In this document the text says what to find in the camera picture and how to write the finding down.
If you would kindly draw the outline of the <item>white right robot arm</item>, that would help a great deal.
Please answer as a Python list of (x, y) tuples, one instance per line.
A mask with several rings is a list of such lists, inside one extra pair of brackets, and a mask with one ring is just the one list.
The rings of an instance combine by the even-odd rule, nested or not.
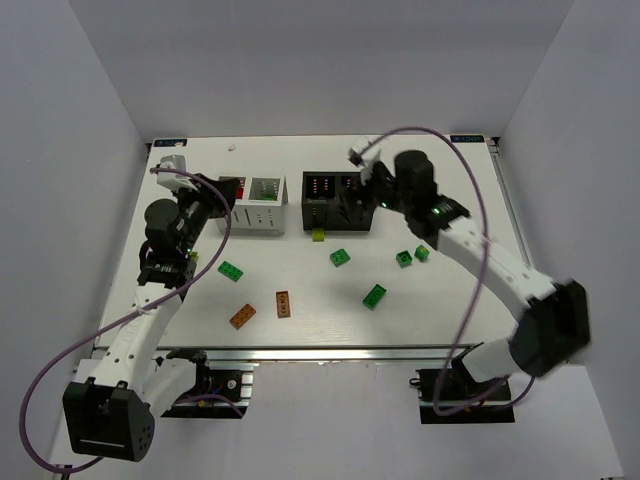
[(491, 242), (465, 207), (439, 193), (424, 152), (397, 154), (393, 171), (378, 151), (351, 149), (348, 159), (360, 173), (341, 195), (345, 217), (358, 204), (402, 214), (416, 237), (464, 267), (516, 320), (509, 337), (472, 347), (452, 360), (460, 379), (477, 385), (516, 372), (540, 378), (590, 344), (585, 288), (575, 280), (557, 282)]

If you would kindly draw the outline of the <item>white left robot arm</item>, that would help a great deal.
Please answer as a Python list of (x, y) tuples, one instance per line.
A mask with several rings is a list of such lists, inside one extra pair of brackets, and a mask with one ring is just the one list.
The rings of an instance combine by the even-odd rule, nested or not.
[(96, 368), (63, 394), (71, 449), (76, 454), (141, 461), (151, 446), (155, 420), (198, 384), (193, 360), (156, 365), (153, 355), (193, 282), (194, 246), (206, 223), (231, 216), (240, 182), (170, 174), (172, 195), (144, 212), (145, 240), (131, 312)]

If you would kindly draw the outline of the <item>black two-compartment container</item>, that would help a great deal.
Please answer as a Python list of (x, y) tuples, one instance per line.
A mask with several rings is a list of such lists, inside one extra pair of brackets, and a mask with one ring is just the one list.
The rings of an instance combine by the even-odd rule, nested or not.
[(301, 194), (303, 230), (311, 232), (314, 228), (322, 228), (325, 232), (368, 232), (376, 205), (360, 197), (364, 204), (363, 219), (358, 224), (349, 225), (338, 211), (342, 192), (362, 192), (357, 172), (304, 171)]

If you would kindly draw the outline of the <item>lime lego by black container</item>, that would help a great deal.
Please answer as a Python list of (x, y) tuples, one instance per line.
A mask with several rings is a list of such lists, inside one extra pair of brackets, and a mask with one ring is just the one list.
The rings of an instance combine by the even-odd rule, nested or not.
[(311, 237), (313, 242), (323, 242), (325, 239), (325, 232), (322, 228), (314, 228), (312, 230)]

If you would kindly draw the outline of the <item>green square lego brick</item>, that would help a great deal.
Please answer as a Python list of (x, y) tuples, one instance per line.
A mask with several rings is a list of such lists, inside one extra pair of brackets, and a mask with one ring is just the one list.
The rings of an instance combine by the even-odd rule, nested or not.
[(349, 262), (351, 257), (345, 249), (341, 248), (332, 252), (329, 259), (335, 267), (340, 267)]

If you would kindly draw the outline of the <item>blue label sticker right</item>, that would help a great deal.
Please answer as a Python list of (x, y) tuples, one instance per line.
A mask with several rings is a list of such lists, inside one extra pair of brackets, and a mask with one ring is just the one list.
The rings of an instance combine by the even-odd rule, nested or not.
[(458, 134), (451, 135), (450, 141), (452, 143), (484, 143), (485, 138), (483, 135), (478, 134)]

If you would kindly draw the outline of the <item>blue label sticker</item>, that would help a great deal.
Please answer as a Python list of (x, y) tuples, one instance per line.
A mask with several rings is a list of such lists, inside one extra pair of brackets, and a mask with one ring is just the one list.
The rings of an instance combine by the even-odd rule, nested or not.
[(184, 147), (187, 145), (188, 140), (186, 138), (177, 139), (155, 139), (152, 146), (154, 148), (174, 148)]
[(452, 143), (484, 143), (485, 138), (483, 135), (478, 134), (458, 134), (451, 135), (450, 141)]

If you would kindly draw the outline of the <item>green flat lego left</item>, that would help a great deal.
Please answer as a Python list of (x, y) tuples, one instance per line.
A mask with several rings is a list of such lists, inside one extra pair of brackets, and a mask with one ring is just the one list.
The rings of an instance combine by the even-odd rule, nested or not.
[(238, 267), (236, 267), (235, 265), (227, 261), (223, 261), (218, 266), (217, 271), (233, 282), (239, 281), (244, 274), (244, 272), (241, 269), (239, 269)]

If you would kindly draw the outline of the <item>green lego pair with yellow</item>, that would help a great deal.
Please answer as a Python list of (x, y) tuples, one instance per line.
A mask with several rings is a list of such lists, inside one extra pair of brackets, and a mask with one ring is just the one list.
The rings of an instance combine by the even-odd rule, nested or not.
[(401, 268), (409, 267), (414, 260), (419, 263), (425, 263), (430, 256), (430, 250), (424, 245), (418, 245), (413, 251), (404, 250), (398, 252), (395, 256), (396, 262)]

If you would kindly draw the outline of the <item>white two-compartment container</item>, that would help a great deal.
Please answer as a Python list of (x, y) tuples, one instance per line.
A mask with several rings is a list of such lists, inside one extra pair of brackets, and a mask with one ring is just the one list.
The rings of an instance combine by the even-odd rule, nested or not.
[[(285, 206), (288, 204), (286, 177), (238, 177), (238, 180), (239, 187), (244, 188), (244, 197), (242, 200), (236, 199), (232, 209), (231, 234), (236, 236), (283, 235), (285, 232)], [(259, 199), (258, 190), (260, 183), (264, 181), (279, 182), (276, 201)]]

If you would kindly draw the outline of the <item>green lego in white container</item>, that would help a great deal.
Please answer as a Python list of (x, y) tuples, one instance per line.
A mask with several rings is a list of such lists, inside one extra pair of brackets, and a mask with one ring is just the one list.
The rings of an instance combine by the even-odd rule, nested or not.
[(279, 192), (279, 182), (278, 181), (264, 181), (260, 183), (260, 188), (258, 190), (259, 199), (266, 201), (276, 201), (278, 198)]

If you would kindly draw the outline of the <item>green long lego brick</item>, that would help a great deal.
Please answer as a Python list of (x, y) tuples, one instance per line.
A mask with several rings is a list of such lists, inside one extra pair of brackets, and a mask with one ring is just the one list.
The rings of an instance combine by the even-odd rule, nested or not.
[(380, 284), (375, 284), (362, 300), (362, 304), (374, 311), (387, 293), (387, 289)]

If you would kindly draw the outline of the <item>orange lego brick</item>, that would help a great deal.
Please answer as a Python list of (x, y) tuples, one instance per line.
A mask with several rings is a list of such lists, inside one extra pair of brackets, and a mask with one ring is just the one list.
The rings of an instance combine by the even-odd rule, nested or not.
[(231, 326), (236, 330), (241, 329), (254, 315), (256, 314), (255, 308), (250, 304), (245, 304), (241, 307), (229, 320)]

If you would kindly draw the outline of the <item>brown lego brick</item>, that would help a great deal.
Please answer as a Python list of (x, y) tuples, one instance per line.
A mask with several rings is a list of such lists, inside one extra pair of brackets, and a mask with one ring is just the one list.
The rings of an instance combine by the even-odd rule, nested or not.
[(278, 291), (276, 293), (276, 309), (279, 318), (291, 317), (291, 305), (289, 293), (287, 291)]

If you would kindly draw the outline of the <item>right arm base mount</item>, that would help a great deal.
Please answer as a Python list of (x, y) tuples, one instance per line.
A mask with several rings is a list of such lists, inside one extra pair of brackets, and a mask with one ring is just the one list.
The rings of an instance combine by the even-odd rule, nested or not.
[(459, 413), (449, 416), (438, 415), (433, 408), (436, 380), (440, 368), (418, 369), (409, 379), (409, 386), (417, 391), (419, 399), (420, 421), (423, 425), (480, 425), (480, 424), (512, 424), (515, 414), (511, 405), (511, 389), (507, 381), (503, 381), (483, 400), (478, 396), (492, 387), (496, 381), (490, 380), (474, 384), (463, 378), (463, 375), (448, 366), (444, 383), (439, 395), (439, 408), (447, 410), (468, 403)]

